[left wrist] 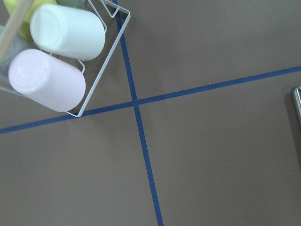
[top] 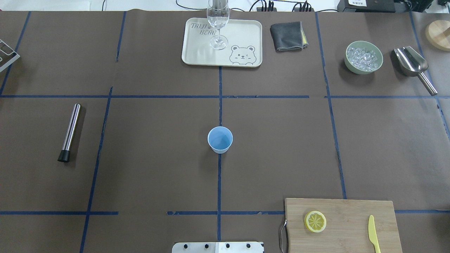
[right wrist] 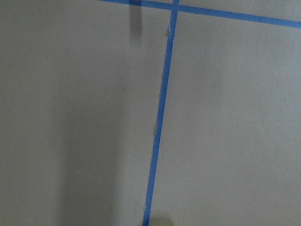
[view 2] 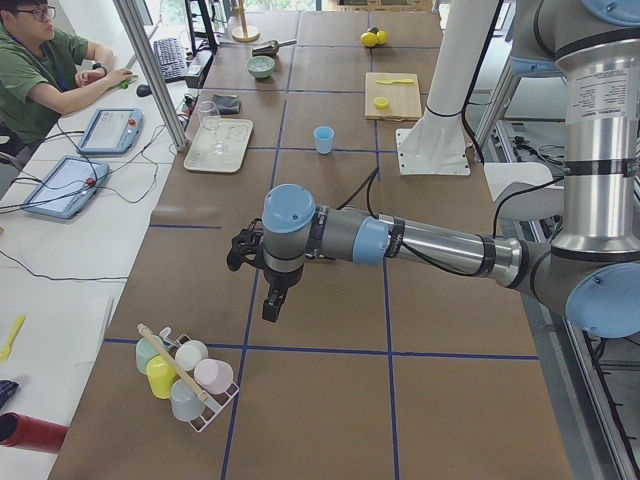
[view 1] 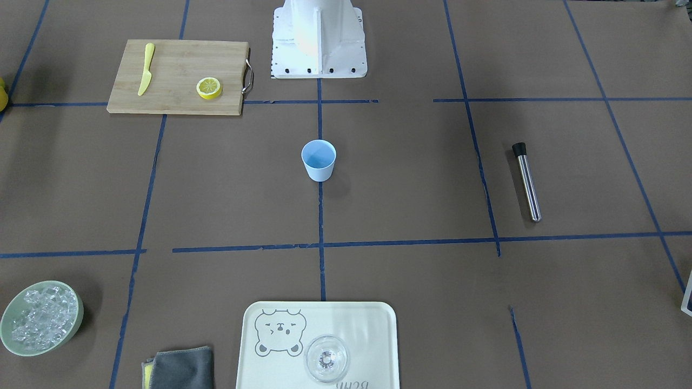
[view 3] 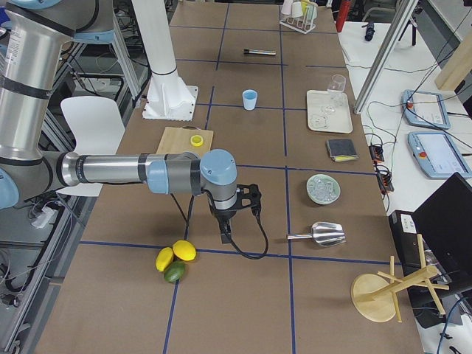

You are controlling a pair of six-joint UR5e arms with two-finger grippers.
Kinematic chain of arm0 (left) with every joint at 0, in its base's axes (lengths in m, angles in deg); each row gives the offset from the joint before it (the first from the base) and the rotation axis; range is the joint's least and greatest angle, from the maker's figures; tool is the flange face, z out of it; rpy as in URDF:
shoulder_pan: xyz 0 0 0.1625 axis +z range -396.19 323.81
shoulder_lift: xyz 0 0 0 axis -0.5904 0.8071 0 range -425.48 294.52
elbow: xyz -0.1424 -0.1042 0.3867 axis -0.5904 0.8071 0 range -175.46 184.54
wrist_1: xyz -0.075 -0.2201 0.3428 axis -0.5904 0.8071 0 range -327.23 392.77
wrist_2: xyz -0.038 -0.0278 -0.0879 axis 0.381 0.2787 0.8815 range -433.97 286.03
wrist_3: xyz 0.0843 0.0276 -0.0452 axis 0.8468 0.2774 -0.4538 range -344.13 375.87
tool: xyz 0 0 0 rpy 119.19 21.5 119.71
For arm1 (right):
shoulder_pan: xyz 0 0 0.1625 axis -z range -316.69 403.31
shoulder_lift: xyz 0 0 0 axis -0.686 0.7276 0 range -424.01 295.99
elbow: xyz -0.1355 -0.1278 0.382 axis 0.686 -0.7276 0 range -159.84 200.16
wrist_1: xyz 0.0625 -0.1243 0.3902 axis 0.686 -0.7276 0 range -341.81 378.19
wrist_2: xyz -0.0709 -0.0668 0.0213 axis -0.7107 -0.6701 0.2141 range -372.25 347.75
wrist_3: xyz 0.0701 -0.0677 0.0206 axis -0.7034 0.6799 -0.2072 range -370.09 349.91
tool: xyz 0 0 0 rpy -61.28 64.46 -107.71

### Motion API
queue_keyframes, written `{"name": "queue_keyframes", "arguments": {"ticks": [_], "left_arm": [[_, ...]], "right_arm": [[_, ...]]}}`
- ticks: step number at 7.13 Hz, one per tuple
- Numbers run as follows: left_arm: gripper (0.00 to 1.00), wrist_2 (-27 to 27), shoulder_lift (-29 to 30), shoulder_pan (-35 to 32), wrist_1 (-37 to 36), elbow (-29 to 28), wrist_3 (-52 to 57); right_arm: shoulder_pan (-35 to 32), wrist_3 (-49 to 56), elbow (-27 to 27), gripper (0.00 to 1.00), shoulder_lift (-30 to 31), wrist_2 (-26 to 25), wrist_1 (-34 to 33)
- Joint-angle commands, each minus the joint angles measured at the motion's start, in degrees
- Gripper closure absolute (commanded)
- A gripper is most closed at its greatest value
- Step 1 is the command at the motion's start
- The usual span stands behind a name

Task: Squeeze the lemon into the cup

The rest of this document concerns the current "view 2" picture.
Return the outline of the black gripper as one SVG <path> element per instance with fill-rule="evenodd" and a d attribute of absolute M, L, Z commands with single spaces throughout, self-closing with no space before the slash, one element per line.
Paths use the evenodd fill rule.
<path fill-rule="evenodd" d="M 263 276 L 269 284 L 269 290 L 262 306 L 262 319 L 275 323 L 278 321 L 282 306 L 286 301 L 288 289 L 301 279 L 303 267 L 291 272 L 279 272 L 271 268 L 263 270 Z"/>

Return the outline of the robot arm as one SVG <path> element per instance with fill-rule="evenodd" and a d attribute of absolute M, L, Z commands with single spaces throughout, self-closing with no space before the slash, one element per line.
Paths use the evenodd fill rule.
<path fill-rule="evenodd" d="M 561 213 L 547 244 L 481 236 L 358 209 L 332 209 L 304 187 L 266 196 L 259 256 L 275 321 L 309 258 L 361 265 L 421 261 L 460 276 L 489 277 L 537 299 L 604 338 L 639 330 L 639 241 L 632 229 L 639 170 L 639 5 L 635 1 L 524 1 L 516 10 L 512 63 L 524 75 L 567 80 L 564 185 L 514 182 L 496 214 L 516 220 Z"/>

